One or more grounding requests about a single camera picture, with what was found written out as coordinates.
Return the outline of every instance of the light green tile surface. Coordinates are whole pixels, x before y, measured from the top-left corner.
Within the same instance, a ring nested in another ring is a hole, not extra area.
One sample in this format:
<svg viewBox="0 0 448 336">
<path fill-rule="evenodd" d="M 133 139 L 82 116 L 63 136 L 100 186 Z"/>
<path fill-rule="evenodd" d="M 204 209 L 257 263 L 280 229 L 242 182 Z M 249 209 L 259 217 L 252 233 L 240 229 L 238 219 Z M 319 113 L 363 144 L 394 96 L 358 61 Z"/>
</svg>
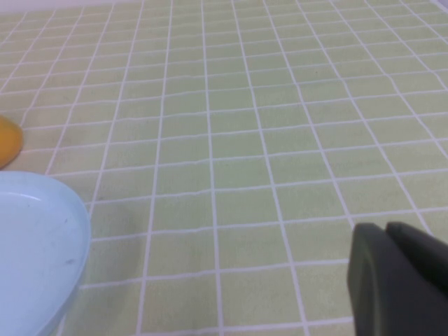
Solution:
<svg viewBox="0 0 448 336">
<path fill-rule="evenodd" d="M 0 114 L 25 137 L 5 169 L 92 218 L 54 335 L 354 335 L 352 225 L 448 240 L 447 59 L 429 0 L 0 15 Z"/>
</svg>

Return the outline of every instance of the green tile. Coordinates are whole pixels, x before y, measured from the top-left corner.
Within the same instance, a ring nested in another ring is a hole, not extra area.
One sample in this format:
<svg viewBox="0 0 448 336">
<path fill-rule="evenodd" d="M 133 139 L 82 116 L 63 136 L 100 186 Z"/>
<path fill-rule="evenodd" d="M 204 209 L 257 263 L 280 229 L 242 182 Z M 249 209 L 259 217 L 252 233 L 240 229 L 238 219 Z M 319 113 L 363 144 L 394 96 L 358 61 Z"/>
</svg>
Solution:
<svg viewBox="0 0 448 336">
<path fill-rule="evenodd" d="M 208 163 L 166 166 L 158 169 L 157 194 L 191 193 L 210 188 Z"/>
<path fill-rule="evenodd" d="M 213 231 L 153 234 L 149 276 L 196 273 L 215 268 Z"/>
<path fill-rule="evenodd" d="M 211 110 L 247 109 L 253 106 L 249 89 L 212 91 L 209 99 Z"/>
<path fill-rule="evenodd" d="M 323 148 L 364 146 L 374 143 L 362 122 L 317 126 L 316 132 Z"/>
<path fill-rule="evenodd" d="M 270 188 L 216 193 L 219 225 L 277 221 L 277 210 Z"/>
<path fill-rule="evenodd" d="M 289 268 L 221 275 L 225 326 L 298 322 Z"/>
<path fill-rule="evenodd" d="M 278 225 L 222 229 L 218 231 L 218 242 L 221 269 L 288 262 Z"/>
<path fill-rule="evenodd" d="M 367 119 L 412 114 L 399 96 L 360 98 L 356 100 L 356 105 Z"/>
<path fill-rule="evenodd" d="M 392 82 L 385 76 L 346 80 L 353 97 L 391 95 L 396 93 Z"/>
<path fill-rule="evenodd" d="M 394 75 L 392 79 L 402 93 L 443 89 L 438 78 L 429 72 Z"/>
<path fill-rule="evenodd" d="M 145 168 L 127 171 L 105 171 L 98 189 L 98 200 L 118 200 L 120 198 L 151 195 L 153 169 Z"/>
<path fill-rule="evenodd" d="M 348 258 L 351 228 L 346 220 L 286 225 L 294 261 Z"/>
<path fill-rule="evenodd" d="M 262 155 L 263 147 L 258 132 L 214 135 L 212 137 L 213 157 L 232 158 Z"/>
<path fill-rule="evenodd" d="M 198 161 L 209 158 L 207 136 L 166 139 L 160 143 L 160 163 Z"/>
<path fill-rule="evenodd" d="M 370 121 L 379 143 L 429 139 L 429 134 L 414 118 Z"/>
<path fill-rule="evenodd" d="M 332 150 L 326 153 L 336 177 L 368 176 L 391 173 L 377 148 Z"/>
<path fill-rule="evenodd" d="M 176 115 L 163 118 L 162 138 L 206 134 L 207 132 L 207 117 L 205 115 Z"/>
<path fill-rule="evenodd" d="M 265 159 L 220 160 L 213 164 L 215 188 L 269 185 Z"/>
<path fill-rule="evenodd" d="M 339 182 L 352 214 L 411 209 L 405 193 L 393 177 Z"/>
<path fill-rule="evenodd" d="M 156 280 L 146 284 L 142 331 L 212 328 L 218 325 L 215 276 Z"/>
<path fill-rule="evenodd" d="M 448 160 L 435 143 L 386 146 L 384 151 L 397 172 L 444 169 Z"/>
<path fill-rule="evenodd" d="M 270 164 L 275 183 L 315 181 L 330 178 L 320 153 L 272 156 Z"/>
<path fill-rule="evenodd" d="M 155 200 L 153 230 L 184 230 L 212 226 L 211 195 L 162 197 Z"/>
<path fill-rule="evenodd" d="M 213 133 L 258 129 L 254 110 L 212 113 L 210 123 Z"/>
<path fill-rule="evenodd" d="M 349 101 L 308 104 L 308 113 L 313 123 L 333 123 L 359 119 L 355 106 Z"/>
<path fill-rule="evenodd" d="M 308 321 L 351 315 L 347 265 L 298 267 L 297 276 Z"/>
<path fill-rule="evenodd" d="M 84 283 L 98 284 L 141 277 L 145 245 L 146 237 L 93 242 L 85 266 Z"/>
<path fill-rule="evenodd" d="M 253 89 L 257 106 L 273 106 L 300 103 L 297 88 L 292 85 L 256 87 Z"/>
<path fill-rule="evenodd" d="M 299 86 L 305 102 L 318 102 L 321 100 L 334 100 L 348 97 L 344 84 L 340 80 L 302 83 Z"/>
<path fill-rule="evenodd" d="M 448 173 L 427 173 L 402 177 L 403 184 L 419 208 L 448 205 Z"/>
<path fill-rule="evenodd" d="M 269 154 L 318 149 L 313 132 L 308 126 L 294 129 L 267 130 L 263 134 Z"/>
<path fill-rule="evenodd" d="M 341 202 L 332 183 L 277 188 L 283 219 L 341 216 Z"/>
<path fill-rule="evenodd" d="M 148 230 L 150 199 L 98 203 L 92 214 L 94 238 L 134 235 Z"/>
<path fill-rule="evenodd" d="M 263 129 L 308 123 L 307 115 L 301 105 L 259 108 L 258 115 Z"/>
<path fill-rule="evenodd" d="M 410 94 L 406 100 L 418 114 L 448 112 L 448 92 Z"/>
<path fill-rule="evenodd" d="M 135 332 L 140 283 L 79 290 L 63 336 L 122 336 Z"/>
</svg>

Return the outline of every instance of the light blue plate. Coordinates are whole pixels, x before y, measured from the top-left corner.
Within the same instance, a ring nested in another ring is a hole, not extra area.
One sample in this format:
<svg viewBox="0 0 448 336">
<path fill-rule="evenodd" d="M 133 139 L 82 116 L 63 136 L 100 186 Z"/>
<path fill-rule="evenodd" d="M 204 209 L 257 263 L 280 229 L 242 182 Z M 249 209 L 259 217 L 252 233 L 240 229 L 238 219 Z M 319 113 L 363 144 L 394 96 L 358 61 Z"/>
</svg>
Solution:
<svg viewBox="0 0 448 336">
<path fill-rule="evenodd" d="M 46 176 L 0 172 L 0 334 L 48 336 L 75 295 L 90 245 L 84 204 Z"/>
</svg>

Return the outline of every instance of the white grout line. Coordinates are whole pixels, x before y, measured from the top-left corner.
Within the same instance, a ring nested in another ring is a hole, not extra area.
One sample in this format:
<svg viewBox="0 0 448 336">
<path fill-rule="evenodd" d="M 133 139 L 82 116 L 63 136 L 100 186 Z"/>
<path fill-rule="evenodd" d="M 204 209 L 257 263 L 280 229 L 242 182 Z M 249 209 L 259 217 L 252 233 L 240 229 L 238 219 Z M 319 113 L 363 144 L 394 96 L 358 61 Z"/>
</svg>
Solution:
<svg viewBox="0 0 448 336">
<path fill-rule="evenodd" d="M 336 8 L 336 6 L 335 6 L 333 3 L 331 3 L 331 4 L 333 5 L 333 7 L 335 7 L 335 9 L 336 9 L 336 11 L 338 12 L 339 16 L 342 17 L 342 15 L 340 14 L 340 12 L 339 12 L 338 9 Z M 359 39 L 357 33 L 356 33 L 355 31 L 352 31 L 352 32 L 353 32 L 353 34 L 356 36 L 356 38 L 361 42 L 361 40 Z M 369 56 L 372 58 L 372 60 L 378 65 L 378 63 L 377 63 L 376 59 L 373 57 L 372 53 L 371 53 L 367 48 L 364 48 L 364 49 L 365 49 L 365 51 L 369 54 Z M 333 68 L 334 68 L 336 74 L 339 75 L 339 72 L 337 72 L 337 69 L 335 68 L 334 64 L 332 64 L 332 66 L 333 66 Z M 350 96 L 350 98 L 351 98 L 351 93 L 350 93 L 350 91 L 349 91 L 349 88 L 347 87 L 346 82 L 344 81 L 343 83 L 344 83 L 344 86 L 345 86 L 346 91 L 349 93 L 349 96 Z M 389 168 L 390 168 L 391 171 L 393 172 L 393 174 L 394 174 L 394 176 L 395 176 L 395 178 L 396 178 L 398 184 L 400 185 L 402 191 L 404 192 L 404 194 L 405 194 L 405 196 L 406 196 L 406 198 L 407 198 L 407 201 L 410 203 L 412 209 L 415 211 L 415 213 L 416 213 L 417 216 L 419 217 L 419 220 L 421 221 L 421 223 L 422 223 L 423 227 L 425 228 L 425 230 L 426 230 L 429 234 L 432 234 L 431 230 L 429 229 L 428 225 L 426 224 L 426 221 L 425 221 L 424 217 L 420 214 L 420 212 L 419 212 L 419 210 L 418 210 L 416 204 L 414 203 L 414 200 L 412 199 L 411 195 L 410 195 L 409 192 L 407 191 L 407 189 L 406 189 L 406 187 L 405 187 L 403 181 L 401 180 L 400 176 L 398 175 L 398 173 L 397 173 L 395 167 L 393 166 L 392 162 L 389 160 L 389 158 L 387 157 L 387 154 L 384 152 L 384 149 L 379 145 L 379 141 L 378 141 L 377 137 L 375 136 L 375 133 L 372 131 L 372 128 L 369 126 L 367 120 L 364 118 L 364 115 L 361 113 L 361 110 L 359 109 L 359 107 L 358 107 L 358 105 L 357 105 L 357 103 L 355 102 L 354 99 L 352 99 L 352 103 L 353 103 L 353 105 L 355 106 L 356 111 L 358 112 L 360 118 L 363 120 L 364 126 L 367 128 L 368 132 L 370 133 L 370 136 L 373 138 L 373 141 L 374 141 L 375 144 L 377 145 L 377 147 L 378 147 L 378 149 L 379 149 L 381 155 L 383 156 L 383 158 L 384 158 L 385 161 L 387 162 Z"/>
<path fill-rule="evenodd" d="M 215 281 L 216 281 L 216 306 L 218 313 L 218 334 L 224 336 L 223 326 L 223 297 L 221 288 L 221 266 L 219 260 L 219 241 L 218 241 L 218 216 L 216 214 L 216 194 L 215 194 L 215 174 L 213 161 L 213 146 L 211 142 L 211 121 L 210 121 L 210 101 L 209 101 L 209 81 L 207 71 L 207 44 L 205 38 L 205 21 L 204 21 L 204 1 L 201 0 L 201 21 L 202 21 L 202 49 L 203 49 L 203 63 L 204 63 L 204 80 L 205 80 L 205 101 L 206 101 L 206 116 L 207 116 L 207 135 L 209 142 L 209 171 L 210 171 L 210 189 L 211 189 L 211 212 L 213 218 L 213 247 L 214 247 L 214 262 L 215 262 Z"/>
<path fill-rule="evenodd" d="M 274 177 L 273 177 L 273 174 L 272 174 L 271 164 L 270 164 L 269 158 L 267 156 L 267 147 L 266 147 L 266 142 L 265 142 L 265 136 L 264 136 L 263 131 L 262 131 L 262 124 L 261 124 L 260 115 L 258 113 L 258 107 L 257 107 L 257 103 L 256 103 L 256 96 L 255 96 L 255 92 L 254 92 L 254 89 L 253 89 L 252 83 L 251 83 L 251 76 L 250 76 L 250 73 L 249 73 L 249 66 L 247 64 L 246 53 L 244 51 L 244 45 L 243 45 L 243 40 L 242 40 L 242 33 L 239 30 L 239 22 L 238 22 L 238 17 L 237 17 L 237 11 L 235 10 L 234 0 L 232 0 L 232 7 L 233 7 L 233 11 L 234 11 L 235 24 L 237 26 L 239 42 L 241 44 L 241 53 L 243 55 L 243 61 L 244 61 L 244 67 L 246 69 L 247 81 L 248 81 L 249 87 L 251 88 L 252 103 L 253 103 L 253 107 L 255 109 L 255 116 L 256 116 L 256 119 L 257 119 L 258 131 L 260 133 L 262 149 L 263 149 L 263 153 L 264 153 L 264 156 L 265 156 L 266 168 L 267 168 L 267 172 L 269 174 L 269 182 L 270 182 L 270 187 L 271 187 L 271 190 L 272 190 L 272 196 L 274 197 L 274 203 L 275 203 L 275 207 L 276 207 L 277 217 L 278 217 L 279 222 L 280 222 L 281 235 L 283 237 L 283 242 L 284 242 L 285 249 L 286 249 L 286 255 L 288 257 L 288 264 L 290 266 L 290 272 L 291 272 L 291 276 L 293 278 L 293 285 L 294 285 L 294 289 L 295 289 L 295 295 L 296 295 L 297 307 L 299 309 L 300 320 L 303 323 L 305 336 L 309 336 L 309 330 L 308 330 L 308 325 L 307 325 L 307 318 L 306 318 L 306 315 L 305 315 L 305 307 L 303 305 L 302 295 L 301 295 L 301 292 L 300 292 L 297 272 L 296 272 L 295 266 L 293 264 L 293 260 L 294 260 L 293 259 L 293 254 L 291 252 L 291 247 L 289 245 L 288 236 L 286 234 L 286 230 L 285 230 L 285 227 L 284 227 L 283 214 L 281 212 L 280 202 L 279 202 L 279 198 L 278 198 L 278 195 L 277 195 L 277 189 L 274 187 Z"/>
<path fill-rule="evenodd" d="M 108 14 L 108 20 L 106 21 L 106 24 L 107 24 L 107 22 L 109 22 L 109 20 L 110 20 L 110 18 L 111 18 L 111 16 L 112 16 L 112 9 L 111 9 L 111 11 L 110 11 L 109 14 Z M 104 25 L 104 29 L 103 29 L 103 32 L 101 33 L 101 36 L 99 37 L 100 40 L 101 40 L 102 36 L 104 35 L 105 28 L 106 28 L 106 24 Z M 60 146 L 61 146 L 61 143 L 62 143 L 62 140 L 63 140 L 63 138 L 64 138 L 65 132 L 66 132 L 66 130 L 67 130 L 67 127 L 69 126 L 70 119 L 71 119 L 71 115 L 73 114 L 73 111 L 74 111 L 76 102 L 79 100 L 79 97 L 81 96 L 81 92 L 82 92 L 82 90 L 83 90 L 85 81 L 87 80 L 87 77 L 88 77 L 88 74 L 89 74 L 89 70 L 90 70 L 90 68 L 92 67 L 93 60 L 95 59 L 95 55 L 97 54 L 98 48 L 99 48 L 99 44 L 97 44 L 97 47 L 95 48 L 95 50 L 94 50 L 94 52 L 93 52 L 92 59 L 90 60 L 89 65 L 87 66 L 87 70 L 85 71 L 85 75 L 84 75 L 83 81 L 82 81 L 82 83 L 81 83 L 81 84 L 79 85 L 79 87 L 78 87 L 78 91 L 77 91 L 77 93 L 76 93 L 76 97 L 75 97 L 75 99 L 74 99 L 74 101 L 73 101 L 73 104 L 71 105 L 71 108 L 70 108 L 69 114 L 68 114 L 68 116 L 67 116 L 66 122 L 64 123 L 64 125 L 63 125 L 63 127 L 62 127 L 62 131 L 61 131 L 61 134 L 60 134 L 60 136 L 59 136 L 59 140 L 57 141 L 56 147 L 55 147 L 55 149 L 54 149 L 54 151 L 53 151 L 53 154 L 52 154 L 52 156 L 51 156 L 51 158 L 50 158 L 50 161 L 49 161 L 49 163 L 48 163 L 47 169 L 46 169 L 46 171 L 45 171 L 45 175 L 48 175 L 48 174 L 50 173 L 50 171 L 51 171 L 51 168 L 52 168 L 52 166 L 53 166 L 53 162 L 55 161 L 55 158 L 56 158 L 57 151 L 59 150 L 59 148 L 60 148 Z"/>
<path fill-rule="evenodd" d="M 148 236 L 146 239 L 146 247 L 145 247 L 145 257 L 143 262 L 143 274 L 146 276 L 148 274 L 148 266 L 150 260 L 150 252 L 151 252 L 151 232 L 153 230 L 154 223 L 154 208 L 155 208 L 155 194 L 157 192 L 157 182 L 158 182 L 158 165 L 160 160 L 160 145 L 162 143 L 162 126 L 163 126 L 163 113 L 165 108 L 165 91 L 167 88 L 167 70 L 168 70 L 168 58 L 169 58 L 169 46 L 171 43 L 171 31 L 172 31 L 172 19 L 173 19 L 173 7 L 174 0 L 171 0 L 171 6 L 169 8 L 169 28 L 168 28 L 168 36 L 167 36 L 167 50 L 165 55 L 165 66 L 164 66 L 164 76 L 163 76 L 163 86 L 162 86 L 162 98 L 160 100 L 160 119 L 159 119 L 159 127 L 157 133 L 157 148 L 155 152 L 155 166 L 153 172 L 153 190 L 151 192 L 151 201 L 150 201 L 150 211 L 149 211 L 149 221 L 148 221 Z M 143 315 L 144 315 L 144 305 L 145 305 L 145 294 L 146 294 L 146 281 L 141 282 L 140 288 L 140 298 L 139 298 L 139 310 L 137 315 L 137 323 L 136 323 L 136 335 L 141 334 L 141 327 L 143 323 Z"/>
</svg>

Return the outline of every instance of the yellow object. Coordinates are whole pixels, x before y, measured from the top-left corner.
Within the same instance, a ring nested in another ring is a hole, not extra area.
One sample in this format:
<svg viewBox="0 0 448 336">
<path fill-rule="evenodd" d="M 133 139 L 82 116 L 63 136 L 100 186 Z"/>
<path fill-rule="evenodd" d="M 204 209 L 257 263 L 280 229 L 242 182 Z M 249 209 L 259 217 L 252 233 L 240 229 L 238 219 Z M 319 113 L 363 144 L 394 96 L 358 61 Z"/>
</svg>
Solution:
<svg viewBox="0 0 448 336">
<path fill-rule="evenodd" d="M 20 127 L 0 115 L 0 168 L 11 162 L 23 145 Z"/>
</svg>

